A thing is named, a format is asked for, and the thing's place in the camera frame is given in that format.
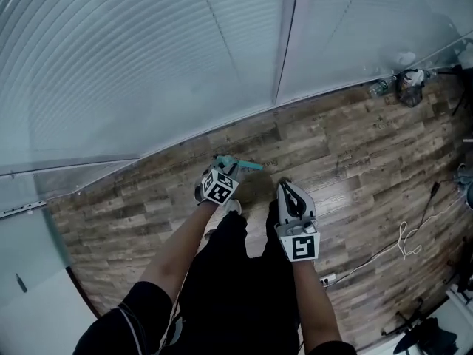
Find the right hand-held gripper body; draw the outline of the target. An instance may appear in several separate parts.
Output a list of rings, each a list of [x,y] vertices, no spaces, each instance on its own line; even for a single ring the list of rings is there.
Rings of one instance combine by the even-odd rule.
[[[314,217],[275,225],[279,242],[292,263],[316,260],[319,256],[320,233]]]

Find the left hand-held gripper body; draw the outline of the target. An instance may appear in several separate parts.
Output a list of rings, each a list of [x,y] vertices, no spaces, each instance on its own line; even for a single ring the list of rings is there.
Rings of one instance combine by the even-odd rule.
[[[223,163],[217,163],[206,169],[194,187],[194,199],[198,203],[207,200],[224,206],[239,186],[238,180],[232,180],[229,177],[233,164],[225,166]]]

